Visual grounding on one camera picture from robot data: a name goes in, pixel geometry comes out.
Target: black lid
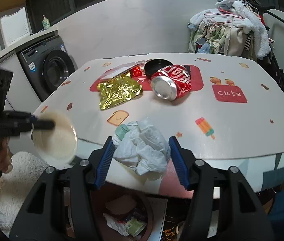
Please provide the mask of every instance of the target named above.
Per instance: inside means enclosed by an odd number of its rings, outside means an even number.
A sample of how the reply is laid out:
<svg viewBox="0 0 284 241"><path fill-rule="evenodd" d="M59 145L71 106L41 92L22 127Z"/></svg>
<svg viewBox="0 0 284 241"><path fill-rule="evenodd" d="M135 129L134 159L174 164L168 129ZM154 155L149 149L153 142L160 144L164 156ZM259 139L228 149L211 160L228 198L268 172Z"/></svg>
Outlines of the black lid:
<svg viewBox="0 0 284 241"><path fill-rule="evenodd" d="M164 60L164 59L154 59L154 60L147 62L144 66L146 77L150 79L151 76L154 73L156 73L158 70L166 66L169 66L169 65L173 65L173 63L169 62L168 60Z"/></svg>

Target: red soda can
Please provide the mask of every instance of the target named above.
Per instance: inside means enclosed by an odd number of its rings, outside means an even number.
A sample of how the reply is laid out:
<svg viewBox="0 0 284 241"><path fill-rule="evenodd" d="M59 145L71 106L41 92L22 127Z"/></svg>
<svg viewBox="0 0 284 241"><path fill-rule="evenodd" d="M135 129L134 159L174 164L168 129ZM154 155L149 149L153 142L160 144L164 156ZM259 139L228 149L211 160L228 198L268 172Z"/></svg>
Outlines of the red soda can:
<svg viewBox="0 0 284 241"><path fill-rule="evenodd" d="M191 76L183 65L166 66L151 77L151 88L164 100L175 100L191 90Z"/></svg>

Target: blue towel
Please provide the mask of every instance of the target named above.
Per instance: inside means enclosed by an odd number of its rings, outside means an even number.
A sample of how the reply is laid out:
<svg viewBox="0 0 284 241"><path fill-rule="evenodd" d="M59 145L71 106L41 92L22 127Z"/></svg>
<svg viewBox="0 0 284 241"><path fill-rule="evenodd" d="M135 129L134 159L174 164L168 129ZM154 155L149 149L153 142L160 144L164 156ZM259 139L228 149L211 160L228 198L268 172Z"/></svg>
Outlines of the blue towel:
<svg viewBox="0 0 284 241"><path fill-rule="evenodd" d="M211 53L211 46L208 43L202 45L200 49L198 49L197 53Z"/></svg>

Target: soap bottle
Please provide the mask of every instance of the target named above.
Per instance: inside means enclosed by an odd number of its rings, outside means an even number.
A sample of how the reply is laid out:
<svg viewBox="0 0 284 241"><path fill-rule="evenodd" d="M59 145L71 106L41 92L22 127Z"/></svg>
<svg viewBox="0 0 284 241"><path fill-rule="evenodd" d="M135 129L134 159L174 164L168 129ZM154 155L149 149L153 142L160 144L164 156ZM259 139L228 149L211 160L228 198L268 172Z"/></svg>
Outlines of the soap bottle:
<svg viewBox="0 0 284 241"><path fill-rule="evenodd" d="M51 26L49 20L45 17L45 14L43 15L42 23L43 23L44 30L48 29Z"/></svg>

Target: white cabinet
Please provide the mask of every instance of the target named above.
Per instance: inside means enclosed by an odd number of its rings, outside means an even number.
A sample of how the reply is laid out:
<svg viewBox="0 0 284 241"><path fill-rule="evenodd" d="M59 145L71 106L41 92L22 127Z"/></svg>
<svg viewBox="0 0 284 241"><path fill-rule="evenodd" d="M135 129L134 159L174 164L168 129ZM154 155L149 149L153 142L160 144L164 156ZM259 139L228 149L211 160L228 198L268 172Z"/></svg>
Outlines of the white cabinet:
<svg viewBox="0 0 284 241"><path fill-rule="evenodd" d="M0 63L0 68L14 73L6 96L13 109L33 113L41 102L29 83L17 55L14 53Z"/></svg>
<svg viewBox="0 0 284 241"><path fill-rule="evenodd" d="M7 99L5 101L4 110L13 110ZM34 143L26 133L21 133L20 137L11 137L8 146L13 154L16 154L19 151L26 151L33 155L37 155Z"/></svg>

